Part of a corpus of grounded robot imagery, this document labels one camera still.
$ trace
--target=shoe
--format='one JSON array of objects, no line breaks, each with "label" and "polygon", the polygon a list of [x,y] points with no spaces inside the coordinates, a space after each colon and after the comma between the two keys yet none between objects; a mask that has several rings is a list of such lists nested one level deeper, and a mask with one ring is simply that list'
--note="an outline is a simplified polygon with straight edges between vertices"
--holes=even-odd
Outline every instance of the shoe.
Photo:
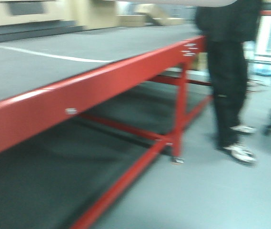
[{"label": "shoe", "polygon": [[224,151],[241,164],[253,165],[256,163],[255,155],[241,143],[234,143],[230,146],[218,147],[218,149]]},{"label": "shoe", "polygon": [[231,129],[241,135],[252,135],[256,132],[256,128],[247,125],[237,125],[231,127]]}]

